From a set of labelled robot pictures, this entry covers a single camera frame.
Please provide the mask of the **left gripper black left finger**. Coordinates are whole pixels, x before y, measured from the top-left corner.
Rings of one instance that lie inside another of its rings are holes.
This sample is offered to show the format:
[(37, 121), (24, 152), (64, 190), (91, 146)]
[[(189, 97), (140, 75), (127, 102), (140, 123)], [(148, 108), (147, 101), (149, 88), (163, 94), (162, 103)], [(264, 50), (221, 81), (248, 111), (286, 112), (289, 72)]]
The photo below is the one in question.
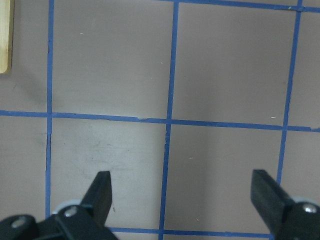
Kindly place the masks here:
[(80, 204), (62, 208), (54, 220), (66, 240), (111, 240), (112, 232), (105, 227), (111, 203), (111, 174), (100, 171)]

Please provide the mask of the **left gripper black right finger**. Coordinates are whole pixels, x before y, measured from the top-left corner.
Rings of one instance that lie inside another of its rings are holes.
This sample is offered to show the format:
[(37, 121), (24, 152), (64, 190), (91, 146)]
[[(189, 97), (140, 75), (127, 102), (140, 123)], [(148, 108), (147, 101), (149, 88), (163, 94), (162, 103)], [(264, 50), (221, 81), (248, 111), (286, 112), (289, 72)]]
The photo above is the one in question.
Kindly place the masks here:
[(275, 240), (318, 240), (320, 206), (290, 196), (264, 169), (254, 169), (250, 199)]

